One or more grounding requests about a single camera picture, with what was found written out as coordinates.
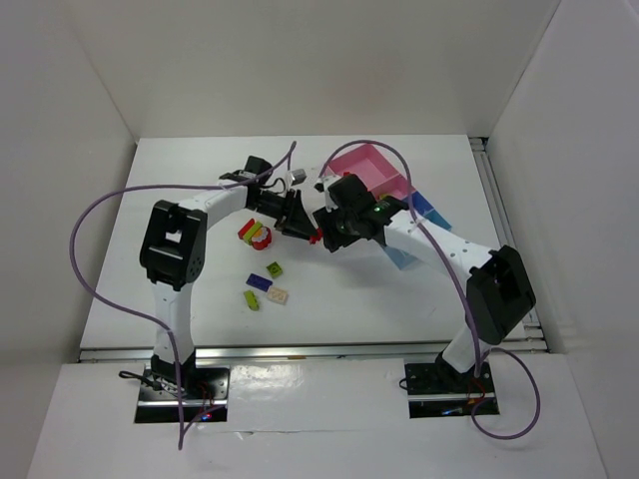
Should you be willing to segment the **green slanted lego brick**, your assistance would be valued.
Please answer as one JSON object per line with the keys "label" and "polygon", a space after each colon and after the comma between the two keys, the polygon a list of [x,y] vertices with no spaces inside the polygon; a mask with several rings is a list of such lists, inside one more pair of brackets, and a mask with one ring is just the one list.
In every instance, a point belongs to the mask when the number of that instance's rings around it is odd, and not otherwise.
{"label": "green slanted lego brick", "polygon": [[259,299],[256,294],[251,290],[244,291],[244,298],[247,304],[247,307],[252,311],[258,311],[260,309]]}

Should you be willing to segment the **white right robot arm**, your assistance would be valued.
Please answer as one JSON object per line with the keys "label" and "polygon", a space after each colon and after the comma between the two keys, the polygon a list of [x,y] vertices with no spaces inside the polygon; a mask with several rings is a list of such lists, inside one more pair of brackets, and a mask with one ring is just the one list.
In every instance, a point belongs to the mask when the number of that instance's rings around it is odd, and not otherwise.
{"label": "white right robot arm", "polygon": [[536,304],[520,253],[461,238],[419,215],[412,203],[375,198],[353,174],[317,180],[324,206],[314,212],[331,252],[358,240],[403,251],[449,276],[461,301],[465,326],[439,355],[448,369],[479,372],[480,361]]}

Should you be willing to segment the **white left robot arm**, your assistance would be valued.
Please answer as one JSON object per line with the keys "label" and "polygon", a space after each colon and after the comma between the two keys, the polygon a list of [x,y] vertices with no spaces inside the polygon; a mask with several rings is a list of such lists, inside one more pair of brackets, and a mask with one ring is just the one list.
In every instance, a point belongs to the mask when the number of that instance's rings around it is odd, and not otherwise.
{"label": "white left robot arm", "polygon": [[198,388],[196,348],[191,334],[193,284],[201,275],[208,230],[243,209],[274,219],[285,236],[312,240],[318,236],[302,203],[302,193],[276,194],[267,189],[272,165],[250,156],[245,167],[220,177],[206,190],[179,203],[154,204],[144,235],[140,264],[151,282],[158,327],[152,373],[187,391]]}

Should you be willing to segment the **green square lego brick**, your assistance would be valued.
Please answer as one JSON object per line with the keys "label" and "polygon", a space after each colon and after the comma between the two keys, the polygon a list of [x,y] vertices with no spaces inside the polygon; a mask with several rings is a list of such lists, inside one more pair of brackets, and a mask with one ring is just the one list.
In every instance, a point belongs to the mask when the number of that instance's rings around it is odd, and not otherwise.
{"label": "green square lego brick", "polygon": [[277,278],[284,272],[282,267],[276,261],[267,265],[267,271],[272,278]]}

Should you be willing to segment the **red curved lego brick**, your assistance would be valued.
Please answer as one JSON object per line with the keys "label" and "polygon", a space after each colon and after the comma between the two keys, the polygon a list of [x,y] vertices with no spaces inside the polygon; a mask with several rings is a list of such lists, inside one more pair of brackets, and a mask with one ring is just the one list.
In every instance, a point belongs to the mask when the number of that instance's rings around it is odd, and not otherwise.
{"label": "red curved lego brick", "polygon": [[310,237],[309,243],[315,244],[321,240],[322,234],[321,230],[316,230],[315,233]]}

